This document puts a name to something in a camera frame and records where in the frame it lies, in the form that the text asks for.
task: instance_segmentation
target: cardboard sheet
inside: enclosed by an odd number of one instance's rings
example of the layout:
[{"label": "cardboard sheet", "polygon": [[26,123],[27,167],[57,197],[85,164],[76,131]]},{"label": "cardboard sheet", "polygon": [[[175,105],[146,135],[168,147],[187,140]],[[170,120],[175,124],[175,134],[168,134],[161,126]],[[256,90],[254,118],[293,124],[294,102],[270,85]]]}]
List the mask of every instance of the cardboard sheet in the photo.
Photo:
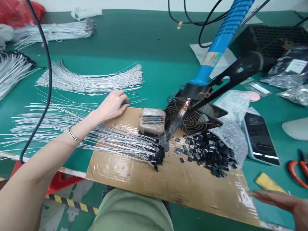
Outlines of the cardboard sheet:
[{"label": "cardboard sheet", "polygon": [[[127,108],[115,119],[123,126],[138,131],[140,108]],[[226,178],[216,178],[196,162],[188,162],[184,154],[174,150],[184,144],[184,132],[177,130],[170,141],[163,165],[156,172],[148,163],[138,162],[117,154],[94,151],[86,178],[123,190],[154,197],[255,226],[260,220],[253,200],[247,195],[247,182],[242,170],[232,169]]]}]

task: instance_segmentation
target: left hand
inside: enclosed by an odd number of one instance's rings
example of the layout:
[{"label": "left hand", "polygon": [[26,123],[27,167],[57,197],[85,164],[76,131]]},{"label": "left hand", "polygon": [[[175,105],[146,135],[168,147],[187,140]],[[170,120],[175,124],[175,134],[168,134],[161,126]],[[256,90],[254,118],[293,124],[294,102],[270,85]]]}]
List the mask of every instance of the left hand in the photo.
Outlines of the left hand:
[{"label": "left hand", "polygon": [[255,190],[249,192],[249,195],[263,203],[275,205],[292,213],[296,230],[308,230],[308,200],[269,190]]},{"label": "left hand", "polygon": [[99,121],[103,122],[108,119],[121,115],[129,104],[122,105],[123,102],[128,103],[128,97],[123,90],[114,90],[109,93],[102,104],[95,110],[99,117]]}]

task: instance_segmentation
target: cooling fan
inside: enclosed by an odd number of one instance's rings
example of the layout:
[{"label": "cooling fan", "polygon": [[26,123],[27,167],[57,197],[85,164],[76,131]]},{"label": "cooling fan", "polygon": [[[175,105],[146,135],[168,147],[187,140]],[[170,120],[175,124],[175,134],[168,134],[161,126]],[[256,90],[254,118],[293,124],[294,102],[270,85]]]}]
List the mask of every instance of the cooling fan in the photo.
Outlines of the cooling fan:
[{"label": "cooling fan", "polygon": [[[178,114],[180,108],[184,103],[184,100],[185,98],[181,96],[181,91],[179,91],[176,96],[171,100],[169,105],[166,107],[166,130],[168,130],[172,121]],[[217,118],[220,118],[227,114],[227,111],[208,103],[205,106],[201,107],[199,110],[186,116],[180,123],[179,128],[187,134],[193,134],[220,127],[223,125],[223,123],[217,120]]]}]

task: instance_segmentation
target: green mat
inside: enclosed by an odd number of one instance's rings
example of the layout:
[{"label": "green mat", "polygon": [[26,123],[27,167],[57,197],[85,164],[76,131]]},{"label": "green mat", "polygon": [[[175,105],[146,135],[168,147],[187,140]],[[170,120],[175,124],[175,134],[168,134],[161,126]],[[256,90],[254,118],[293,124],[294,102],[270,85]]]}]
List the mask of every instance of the green mat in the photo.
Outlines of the green mat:
[{"label": "green mat", "polygon": [[[184,14],[175,12],[174,16],[183,19]],[[259,18],[268,25],[294,25],[300,19],[292,12],[259,13]],[[192,13],[195,20],[204,20],[204,13]],[[200,28],[184,25],[177,30],[167,12],[138,10],[104,10],[103,16],[95,17],[97,32],[90,38],[49,42],[51,59],[63,59],[65,66],[73,72],[86,75],[108,74],[120,71],[138,61],[142,65],[144,86],[139,90],[140,98],[147,98],[134,106],[162,108],[167,106],[167,97],[178,91],[178,86],[193,79],[198,71],[199,63],[189,44],[197,43]],[[47,13],[44,22],[74,21],[69,13]],[[219,23],[206,27],[203,42],[212,41]],[[46,66],[45,50],[41,44],[34,44],[21,50],[32,58],[38,66]],[[30,103],[39,103],[43,98],[37,94],[34,83],[43,73],[40,70],[22,80],[12,92],[0,102],[0,133],[9,133],[14,127],[11,117],[27,113],[24,107]],[[272,92],[280,92],[266,86]],[[65,97],[76,102],[101,102],[103,97],[78,95],[60,91]],[[260,189],[253,180],[260,172],[265,172],[284,190],[292,195],[306,197],[307,190],[298,186],[287,173],[287,162],[297,160],[297,148],[308,151],[306,141],[294,140],[281,129],[281,123],[307,116],[308,109],[293,104],[272,94],[252,103],[264,116],[274,145],[281,161],[280,167],[273,167],[247,159],[243,171],[249,188]],[[32,143],[30,147],[41,147],[42,144]],[[23,144],[6,147],[5,149],[23,148]],[[77,150],[65,163],[65,167],[86,172],[92,151]],[[256,201],[260,219],[294,228],[292,216],[273,206]]]}]

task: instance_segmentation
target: white label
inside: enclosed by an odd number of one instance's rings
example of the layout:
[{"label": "white label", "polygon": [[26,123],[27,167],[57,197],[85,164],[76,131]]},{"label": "white label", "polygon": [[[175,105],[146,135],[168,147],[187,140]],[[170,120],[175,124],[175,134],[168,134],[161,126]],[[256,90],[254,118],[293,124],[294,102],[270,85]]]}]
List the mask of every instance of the white label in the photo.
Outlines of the white label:
[{"label": "white label", "polygon": [[300,60],[300,59],[293,59],[288,68],[286,69],[286,72],[294,71],[297,74],[302,73],[303,69],[307,65],[307,61]]},{"label": "white label", "polygon": [[222,53],[220,52],[208,52],[203,62],[201,63],[201,66],[214,67],[217,64],[221,56],[222,56]]}]

